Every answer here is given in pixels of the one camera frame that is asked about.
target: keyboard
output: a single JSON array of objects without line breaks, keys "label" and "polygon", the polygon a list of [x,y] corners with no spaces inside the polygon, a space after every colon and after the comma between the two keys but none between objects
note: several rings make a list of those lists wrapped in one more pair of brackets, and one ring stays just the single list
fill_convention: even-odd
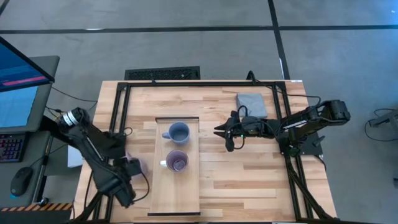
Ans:
[{"label": "keyboard", "polygon": [[0,162],[20,162],[26,139],[26,134],[0,134]]},{"label": "keyboard", "polygon": [[200,67],[149,68],[126,70],[125,80],[199,80]]}]

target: computer monitor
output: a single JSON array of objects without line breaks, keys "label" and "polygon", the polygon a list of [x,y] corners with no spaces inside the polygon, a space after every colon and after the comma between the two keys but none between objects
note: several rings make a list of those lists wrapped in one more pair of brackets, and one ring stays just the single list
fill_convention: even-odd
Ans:
[{"label": "computer monitor", "polygon": [[0,92],[51,82],[54,77],[0,37]]}]

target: mug handle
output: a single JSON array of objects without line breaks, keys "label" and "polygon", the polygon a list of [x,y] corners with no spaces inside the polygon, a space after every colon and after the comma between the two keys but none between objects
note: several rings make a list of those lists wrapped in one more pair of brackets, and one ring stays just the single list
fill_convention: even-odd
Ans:
[{"label": "mug handle", "polygon": [[162,137],[163,138],[167,138],[167,139],[171,139],[170,134],[168,132],[167,133],[163,133]]},{"label": "mug handle", "polygon": [[166,161],[161,161],[161,162],[160,162],[160,165],[161,165],[162,167],[167,167]]}]

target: purple mug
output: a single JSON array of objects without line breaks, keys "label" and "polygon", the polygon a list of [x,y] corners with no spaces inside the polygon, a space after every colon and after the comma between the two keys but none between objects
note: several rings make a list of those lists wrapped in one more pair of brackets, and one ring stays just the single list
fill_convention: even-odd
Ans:
[{"label": "purple mug", "polygon": [[168,167],[173,172],[183,171],[188,165],[188,156],[181,150],[171,151],[165,161],[160,162],[161,166]]}]

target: wooden table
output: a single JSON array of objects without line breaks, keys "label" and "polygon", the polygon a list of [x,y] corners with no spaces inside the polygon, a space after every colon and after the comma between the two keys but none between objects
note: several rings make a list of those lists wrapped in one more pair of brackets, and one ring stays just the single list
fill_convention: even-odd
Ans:
[{"label": "wooden table", "polygon": [[[94,124],[107,131],[113,110],[117,81],[103,82],[99,93]],[[305,94],[302,82],[286,81],[288,94]],[[227,152],[225,141],[213,134],[213,128],[224,123],[231,110],[236,110],[237,93],[261,93],[269,119],[276,119],[270,89],[259,87],[133,87],[129,99],[126,127],[133,132],[127,137],[126,150],[143,159],[149,166],[152,182],[157,116],[200,117],[200,211],[199,217],[148,217],[151,194],[130,206],[113,203],[112,222],[271,222],[295,221],[284,158],[274,139],[247,138],[245,147]],[[121,96],[119,116],[124,93]],[[279,96],[285,116],[282,95]],[[304,97],[290,96],[292,113],[304,110]],[[302,156],[309,191],[331,216],[336,216],[324,166],[313,156]],[[75,197],[75,211],[80,214],[91,169],[83,164]],[[146,193],[142,177],[132,186],[137,198]],[[96,192],[91,184],[88,202]],[[297,189],[301,214],[305,217],[303,197]],[[104,217],[106,199],[101,204]]]}]

